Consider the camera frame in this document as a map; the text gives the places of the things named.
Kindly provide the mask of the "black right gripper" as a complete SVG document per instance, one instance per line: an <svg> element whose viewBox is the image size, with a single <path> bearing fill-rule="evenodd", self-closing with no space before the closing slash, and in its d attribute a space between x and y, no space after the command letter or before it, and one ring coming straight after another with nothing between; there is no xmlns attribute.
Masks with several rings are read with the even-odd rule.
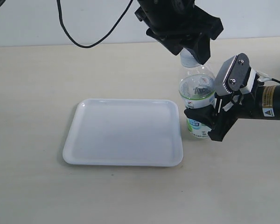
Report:
<svg viewBox="0 0 280 224"><path fill-rule="evenodd" d="M185 109L188 119L196 120L211 129L210 139L222 141L238 119L263 119L262 93L264 87L257 86L251 93L239 95L234 100L231 97L221 97L221 108L216 110L212 105L202 108Z"/></svg>

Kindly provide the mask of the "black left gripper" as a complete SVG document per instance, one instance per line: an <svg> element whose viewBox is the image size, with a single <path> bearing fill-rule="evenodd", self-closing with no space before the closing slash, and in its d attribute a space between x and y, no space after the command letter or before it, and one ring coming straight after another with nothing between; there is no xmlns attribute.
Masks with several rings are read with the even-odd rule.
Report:
<svg viewBox="0 0 280 224"><path fill-rule="evenodd" d="M222 21L202 10L194 0L139 0L135 15L148 29L146 35L159 41L173 55L178 55L183 38L185 48L204 65L210 58L210 39L224 30Z"/></svg>

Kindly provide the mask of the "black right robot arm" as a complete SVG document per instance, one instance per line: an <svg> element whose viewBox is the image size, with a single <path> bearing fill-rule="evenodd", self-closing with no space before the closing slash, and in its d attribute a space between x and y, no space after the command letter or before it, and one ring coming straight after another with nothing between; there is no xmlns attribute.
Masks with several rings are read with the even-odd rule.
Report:
<svg viewBox="0 0 280 224"><path fill-rule="evenodd" d="M280 120L280 81L266 86L255 81L252 92L218 96L215 105L185 109L188 119L196 120L210 128L211 140L222 141L238 119Z"/></svg>

